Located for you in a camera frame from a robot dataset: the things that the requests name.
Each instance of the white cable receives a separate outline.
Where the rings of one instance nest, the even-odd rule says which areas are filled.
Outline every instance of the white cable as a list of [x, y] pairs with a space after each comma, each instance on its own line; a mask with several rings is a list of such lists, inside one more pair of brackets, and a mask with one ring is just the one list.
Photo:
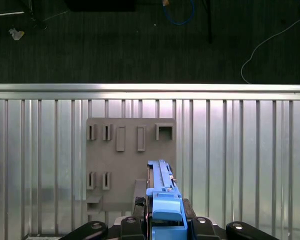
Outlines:
[[290, 25], [289, 27], [287, 27], [285, 30], [283, 30], [283, 31], [281, 31], [281, 32], [279, 32], [279, 33], [277, 33], [277, 34], [275, 34], [275, 35], [272, 35], [272, 36], [269, 37], [268, 39], [266, 39], [266, 40], [264, 40], [263, 42], [261, 42], [258, 46], [256, 46], [256, 48], [253, 50], [253, 52], [252, 52], [250, 58], [249, 58], [249, 59], [242, 65], [242, 67], [241, 67], [241, 77], [242, 77], [242, 79], [243, 79], [247, 84], [251, 84], [251, 83], [245, 79], [244, 74], [243, 74], [243, 70], [244, 70], [245, 65], [246, 65], [247, 63], [249, 63], [249, 62], [252, 60], [252, 58], [253, 58], [253, 56], [254, 56], [256, 50], [257, 50], [262, 44], [268, 42], [270, 39], [273, 39], [273, 38], [276, 37], [276, 36], [279, 36], [280, 34], [283, 34], [284, 32], [288, 31], [290, 28], [292, 28], [294, 25], [296, 25], [296, 24], [299, 23], [299, 22], [300, 22], [300, 19], [299, 19], [298, 21], [294, 22], [294, 23], [293, 23], [292, 25]]
[[55, 17], [57, 17], [57, 16], [60, 16], [60, 15], [62, 15], [62, 14], [66, 14], [68, 11], [69, 11], [69, 10], [64, 11], [64, 12], [61, 12], [61, 13], [58, 13], [58, 14], [53, 15], [53, 16], [50, 16], [50, 17], [46, 18], [45, 20], [43, 20], [43, 22], [45, 22], [45, 21], [47, 21], [47, 20], [49, 20], [49, 19], [53, 19], [53, 18], [55, 18]]

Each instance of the metal bolt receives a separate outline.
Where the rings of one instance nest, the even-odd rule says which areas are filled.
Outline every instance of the metal bolt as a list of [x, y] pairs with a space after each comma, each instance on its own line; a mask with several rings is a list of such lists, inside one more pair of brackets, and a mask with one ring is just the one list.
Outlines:
[[238, 230], [243, 229], [242, 225], [239, 223], [234, 223], [233, 226], [235, 227], [235, 229], [238, 229]]
[[199, 223], [201, 223], [201, 224], [205, 224], [205, 223], [206, 223], [206, 219], [203, 218], [203, 217], [198, 217], [198, 218], [197, 218], [197, 221], [198, 221]]
[[129, 217], [126, 221], [127, 221], [127, 223], [130, 223], [130, 224], [136, 222], [136, 220], [133, 217]]
[[93, 229], [100, 229], [102, 226], [100, 225], [100, 223], [95, 223], [93, 224], [92, 228]]

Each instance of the dark carpet floor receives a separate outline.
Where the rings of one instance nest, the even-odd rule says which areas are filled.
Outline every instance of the dark carpet floor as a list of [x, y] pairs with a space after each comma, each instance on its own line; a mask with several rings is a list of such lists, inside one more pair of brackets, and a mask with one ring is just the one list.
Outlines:
[[[207, 14], [182, 26], [167, 21], [160, 0], [137, 0], [135, 12], [71, 12], [62, 0], [35, 0], [46, 30], [26, 15], [0, 17], [0, 83], [245, 83], [242, 64], [271, 35], [300, 19], [300, 0], [212, 0]], [[0, 12], [17, 10], [0, 0]], [[177, 21], [188, 0], [170, 0]], [[9, 29], [24, 30], [14, 41]], [[258, 49], [244, 75], [253, 84], [300, 84], [300, 23]]]

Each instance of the gray bracket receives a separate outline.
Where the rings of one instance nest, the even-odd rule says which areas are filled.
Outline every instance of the gray bracket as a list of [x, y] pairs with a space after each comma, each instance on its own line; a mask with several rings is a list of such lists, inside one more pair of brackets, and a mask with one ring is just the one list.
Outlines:
[[146, 192], [140, 184], [146, 182], [148, 161], [164, 159], [176, 169], [175, 131], [172, 118], [89, 118], [87, 214], [132, 211], [136, 188]]

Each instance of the blue cable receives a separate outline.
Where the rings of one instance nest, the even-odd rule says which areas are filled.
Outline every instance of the blue cable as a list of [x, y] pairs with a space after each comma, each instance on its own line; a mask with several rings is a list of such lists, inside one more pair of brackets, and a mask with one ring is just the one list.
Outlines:
[[195, 3], [194, 3], [194, 0], [190, 0], [191, 2], [191, 5], [192, 5], [192, 13], [191, 13], [191, 16], [185, 20], [184, 22], [175, 22], [171, 17], [170, 15], [167, 13], [167, 10], [166, 10], [166, 6], [162, 5], [163, 6], [163, 12], [164, 12], [164, 15], [165, 17], [174, 25], [183, 25], [183, 24], [186, 24], [188, 23], [194, 16], [195, 16]]

